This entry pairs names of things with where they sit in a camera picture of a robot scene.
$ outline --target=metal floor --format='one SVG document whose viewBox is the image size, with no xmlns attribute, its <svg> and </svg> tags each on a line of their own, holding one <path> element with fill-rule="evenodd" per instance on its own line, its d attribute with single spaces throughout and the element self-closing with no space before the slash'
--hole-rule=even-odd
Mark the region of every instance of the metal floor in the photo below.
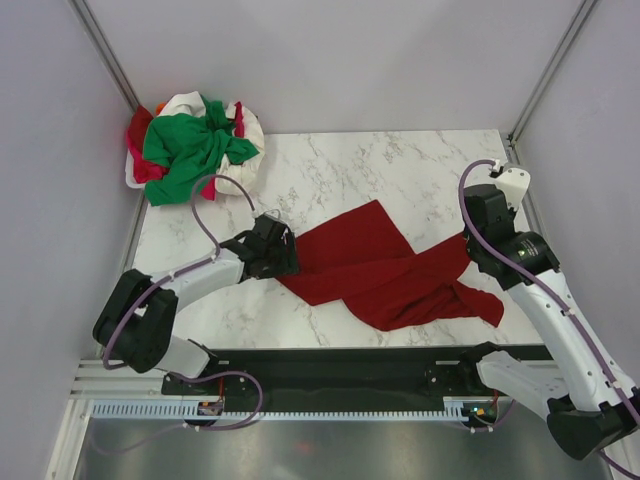
<svg viewBox="0 0 640 480">
<path fill-rule="evenodd" d="M 128 454 L 103 457 L 85 445 L 90 480 L 611 479 L 596 457 L 577 462 L 546 425 L 516 406 L 494 433 L 439 423 L 263 421 L 231 432 L 178 430 Z M 92 420 L 103 448 L 123 448 L 165 421 Z"/>
</svg>

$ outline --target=fabric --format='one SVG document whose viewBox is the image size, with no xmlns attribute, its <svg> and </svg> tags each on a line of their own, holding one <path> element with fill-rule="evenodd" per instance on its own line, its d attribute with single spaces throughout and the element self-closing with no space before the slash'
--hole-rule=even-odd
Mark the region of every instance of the fabric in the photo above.
<svg viewBox="0 0 640 480">
<path fill-rule="evenodd" d="M 177 115 L 178 113 L 186 113 L 197 118 L 204 117 L 207 114 L 207 106 L 202 95 L 199 92 L 174 95 L 164 104 L 158 116 Z"/>
<path fill-rule="evenodd" d="M 129 135 L 131 144 L 138 152 L 142 152 L 144 137 L 147 134 L 151 120 L 153 120 L 153 115 L 143 106 L 139 106 L 133 114 L 133 117 L 131 117 L 127 134 Z"/>
<path fill-rule="evenodd" d="M 131 117 L 129 128 L 127 128 L 125 134 L 127 148 L 133 157 L 133 179 L 140 184 L 147 183 L 149 180 L 158 180 L 169 171 L 168 168 L 147 162 L 142 157 L 144 137 L 147 134 L 151 120 L 153 120 L 153 116 L 149 111 L 139 106 L 133 117 Z"/>
<path fill-rule="evenodd" d="M 216 173 L 224 156 L 230 164 L 241 165 L 259 153 L 250 140 L 231 135 L 234 124 L 227 119 L 221 102 L 209 102 L 204 97 L 201 100 L 205 105 L 202 117 L 182 112 L 162 115 L 170 101 L 149 124 L 143 156 L 169 169 L 161 180 L 145 185 L 151 205 L 187 202 L 195 182 Z"/>
<path fill-rule="evenodd" d="M 238 138 L 244 138 L 244 123 L 243 123 L 243 114 L 242 114 L 242 103 L 236 102 L 236 115 L 234 118 L 234 123 L 236 125 L 236 129 L 233 131 L 233 135 Z"/>
<path fill-rule="evenodd" d="M 227 107 L 228 118 L 237 117 L 238 109 L 236 108 L 236 105 L 237 104 L 231 102 Z M 234 165 L 229 162 L 228 158 L 225 156 L 222 158 L 222 164 L 220 165 L 218 173 L 233 178 L 248 192 L 250 192 L 258 183 L 258 171 L 265 154 L 264 134 L 262 133 L 260 122 L 258 122 L 258 117 L 256 117 L 255 114 L 244 105 L 242 106 L 242 124 L 244 126 L 244 138 L 249 140 L 253 146 L 258 149 L 259 153 L 241 165 Z M 236 131 L 234 132 L 236 136 L 238 136 L 237 130 L 238 126 L 236 125 Z M 238 187 L 231 182 L 222 179 L 216 180 L 216 190 L 218 193 L 223 193 L 225 195 L 242 195 L 242 192 Z"/>
<path fill-rule="evenodd" d="M 476 316 L 497 327 L 504 313 L 457 280 L 470 262 L 461 234 L 416 255 L 378 201 L 301 235 L 296 250 L 301 271 L 278 278 L 284 286 L 309 305 L 342 299 L 378 330 Z"/>
<path fill-rule="evenodd" d="M 127 132 L 125 139 L 127 141 L 127 148 L 131 152 L 133 157 L 133 179 L 136 183 L 147 183 L 150 180 L 159 180 L 164 177 L 169 171 L 168 168 L 161 167 L 152 162 L 147 162 L 142 158 L 142 153 L 133 144 L 133 140 Z"/>
<path fill-rule="evenodd" d="M 186 113 L 192 117 L 203 117 L 206 114 L 206 106 L 199 92 L 191 92 L 178 94 L 171 97 L 166 103 L 161 103 L 156 107 L 157 116 L 177 115 L 178 113 Z M 212 178 L 200 190 L 200 195 L 207 200 L 216 199 L 215 179 Z"/>
</svg>

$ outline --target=pile of clothes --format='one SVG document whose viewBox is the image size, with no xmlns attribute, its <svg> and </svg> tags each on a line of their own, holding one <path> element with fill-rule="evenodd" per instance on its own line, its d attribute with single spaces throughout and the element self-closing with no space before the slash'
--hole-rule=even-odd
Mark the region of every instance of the pile of clothes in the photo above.
<svg viewBox="0 0 640 480">
<path fill-rule="evenodd" d="M 175 95 L 154 118 L 138 107 L 126 132 L 133 179 L 144 185 L 151 205 L 188 202 L 193 185 L 212 173 L 224 174 L 251 190 L 264 157 L 264 134 L 256 116 L 240 102 L 226 108 L 198 92 Z M 231 182 L 214 179 L 200 194 L 238 195 Z"/>
</svg>

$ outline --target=white wall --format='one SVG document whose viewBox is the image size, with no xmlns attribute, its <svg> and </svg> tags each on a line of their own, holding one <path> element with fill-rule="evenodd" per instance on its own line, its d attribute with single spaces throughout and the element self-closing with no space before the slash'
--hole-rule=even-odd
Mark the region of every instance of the white wall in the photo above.
<svg viewBox="0 0 640 480">
<path fill-rule="evenodd" d="M 518 144 L 574 294 L 640 383 L 640 2 L 600 2 Z"/>
<path fill-rule="evenodd" d="M 44 472 L 134 214 L 130 112 L 64 0 L 0 7 L 0 478 Z"/>
<path fill-rule="evenodd" d="M 580 0 L 88 0 L 148 108 L 200 90 L 269 133 L 510 130 Z"/>
</svg>

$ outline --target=green cloth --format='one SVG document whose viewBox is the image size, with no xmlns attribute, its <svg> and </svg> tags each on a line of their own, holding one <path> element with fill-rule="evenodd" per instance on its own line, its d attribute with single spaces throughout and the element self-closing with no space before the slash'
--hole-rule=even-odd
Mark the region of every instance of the green cloth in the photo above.
<svg viewBox="0 0 640 480">
<path fill-rule="evenodd" d="M 169 169 L 162 179 L 146 183 L 144 194 L 151 205 L 188 202 L 193 185 L 216 173 L 225 153 L 233 165 L 258 154 L 249 140 L 231 134 L 234 122 L 225 116 L 222 102 L 202 100 L 207 108 L 204 117 L 178 113 L 156 117 L 149 124 L 142 156 Z"/>
</svg>

